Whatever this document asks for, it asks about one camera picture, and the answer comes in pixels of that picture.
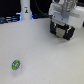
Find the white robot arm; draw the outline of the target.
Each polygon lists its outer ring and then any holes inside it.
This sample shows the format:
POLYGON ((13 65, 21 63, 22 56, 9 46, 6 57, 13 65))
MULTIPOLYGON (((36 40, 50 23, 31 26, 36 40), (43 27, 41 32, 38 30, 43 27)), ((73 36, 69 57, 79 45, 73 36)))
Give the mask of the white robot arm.
POLYGON ((84 7, 77 5, 78 0, 52 0, 49 15, 53 22, 75 28, 81 28, 84 23, 84 7))

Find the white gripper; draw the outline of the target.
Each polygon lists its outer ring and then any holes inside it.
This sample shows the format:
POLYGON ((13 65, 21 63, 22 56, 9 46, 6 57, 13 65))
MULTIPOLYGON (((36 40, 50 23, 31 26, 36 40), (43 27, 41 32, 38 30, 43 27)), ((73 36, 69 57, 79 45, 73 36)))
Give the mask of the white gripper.
POLYGON ((64 10, 60 5, 52 3, 49 8, 49 15, 53 22, 73 27, 81 27, 84 23, 84 11, 81 7, 75 7, 70 11, 64 10))

